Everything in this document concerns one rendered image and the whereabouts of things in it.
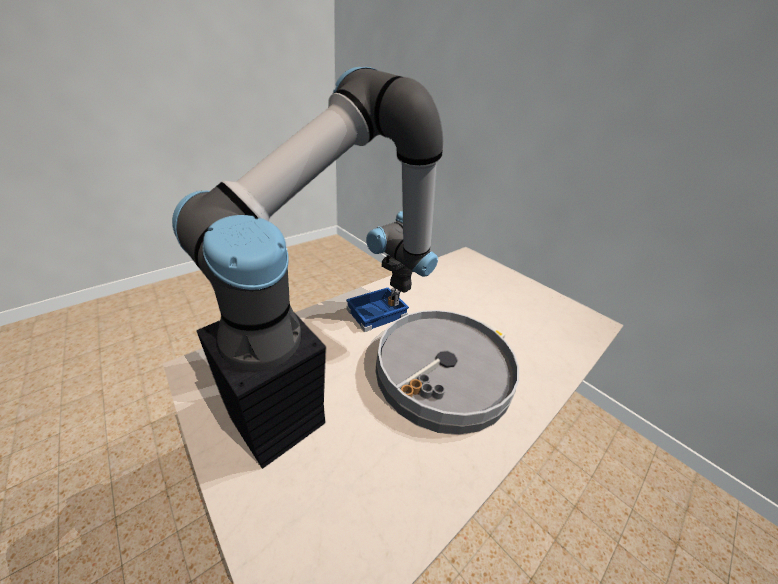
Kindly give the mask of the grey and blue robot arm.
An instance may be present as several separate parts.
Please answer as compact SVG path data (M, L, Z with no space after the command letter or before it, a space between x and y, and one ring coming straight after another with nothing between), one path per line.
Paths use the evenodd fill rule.
M221 313L217 343L232 366L270 369L300 345L286 242L270 217L353 145L384 134L402 163L403 211L396 222L371 230L367 246L426 277L438 263L430 245L443 133L432 96L408 77L371 67L347 70L328 109L238 181L193 192L176 206L174 234L214 289Z

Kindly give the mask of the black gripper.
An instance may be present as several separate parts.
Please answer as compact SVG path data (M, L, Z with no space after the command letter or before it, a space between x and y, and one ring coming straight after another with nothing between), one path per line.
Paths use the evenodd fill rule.
M406 293L411 290L411 275L413 272L390 255L387 255L382 260L382 267L392 271L390 278L390 286L393 287L391 288L391 300L394 300L394 306L396 306L399 304L400 292Z

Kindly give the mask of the grey round turntable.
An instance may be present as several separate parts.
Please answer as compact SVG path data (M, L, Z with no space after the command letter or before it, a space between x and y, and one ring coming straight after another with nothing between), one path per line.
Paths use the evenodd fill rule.
M519 364L505 335L484 320L451 311L407 314L380 339L378 386L398 414L419 427L454 435L479 432L506 413L519 383ZM430 384L445 387L442 399L420 393L411 398L401 390L424 373Z

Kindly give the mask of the blue plastic crate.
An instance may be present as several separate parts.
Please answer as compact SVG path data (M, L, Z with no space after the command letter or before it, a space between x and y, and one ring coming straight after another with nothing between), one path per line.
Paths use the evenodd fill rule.
M370 331L408 314L409 306L400 298L398 305L388 305L389 296L391 296L391 289L387 287L346 299L347 311L355 318L364 332Z

